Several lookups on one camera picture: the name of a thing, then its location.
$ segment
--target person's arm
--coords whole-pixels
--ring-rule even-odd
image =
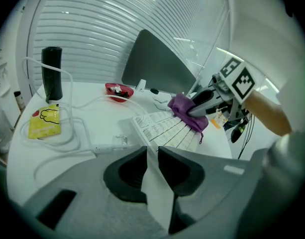
[[[292,131],[281,106],[255,90],[245,100],[245,108],[277,135],[283,136]]]

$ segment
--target black cylinder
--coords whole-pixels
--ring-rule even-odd
[[[42,63],[61,68],[62,48],[47,47],[42,49]],[[46,94],[46,102],[49,100],[59,100],[63,97],[61,73],[42,67],[43,84]]]

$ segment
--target computer monitor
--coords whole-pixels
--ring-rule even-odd
[[[128,85],[136,86],[141,79],[146,80],[146,88],[186,94],[196,81],[185,64],[146,29],[139,32],[122,75]]]

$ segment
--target white table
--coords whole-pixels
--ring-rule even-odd
[[[61,101],[67,103],[70,83],[63,82],[62,89],[64,97]],[[43,86],[38,91],[42,96],[45,96]],[[85,104],[87,101],[105,94],[104,84],[74,83],[73,104]],[[160,92],[158,95],[169,100],[171,98],[171,95],[168,93]],[[152,96],[155,96],[155,94],[148,90],[144,92],[135,91],[131,99],[143,106],[147,112],[154,113],[160,110],[154,105]],[[91,152],[86,152],[80,156],[54,160],[39,170],[37,180],[34,181],[33,172],[37,165],[49,157],[58,155],[58,153],[43,148],[40,145],[24,144],[20,138],[19,129],[29,120],[31,114],[45,106],[47,106],[47,103],[34,95],[22,114],[12,139],[7,164],[7,190],[9,197],[20,206],[23,206],[29,197],[40,187],[56,178],[68,168],[82,161],[94,158]],[[140,114],[142,114],[142,111],[136,105],[130,102],[117,103],[110,98],[99,99],[82,109],[73,109],[75,117],[81,117],[85,120],[92,144],[94,145],[112,143],[113,137],[120,134],[128,137],[129,145],[142,145],[136,132],[129,126],[130,118]],[[67,115],[65,112],[60,111],[60,117],[63,119]],[[80,123],[75,123],[75,128],[82,140],[81,148],[88,147],[83,126]],[[56,138],[65,139],[69,132],[69,125],[63,124],[61,126],[61,134],[56,136]],[[232,158],[226,134],[222,128],[216,129],[212,123],[209,123],[203,134],[203,142],[198,147],[198,153]],[[165,181],[162,181],[156,175],[155,170],[150,169],[149,166],[144,176],[142,191],[147,194],[148,210],[161,225],[167,228],[170,216],[165,215],[164,212],[171,213],[173,192]]]

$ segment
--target small bottle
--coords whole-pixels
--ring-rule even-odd
[[[2,110],[0,110],[0,152],[8,153],[12,140],[12,131]]]

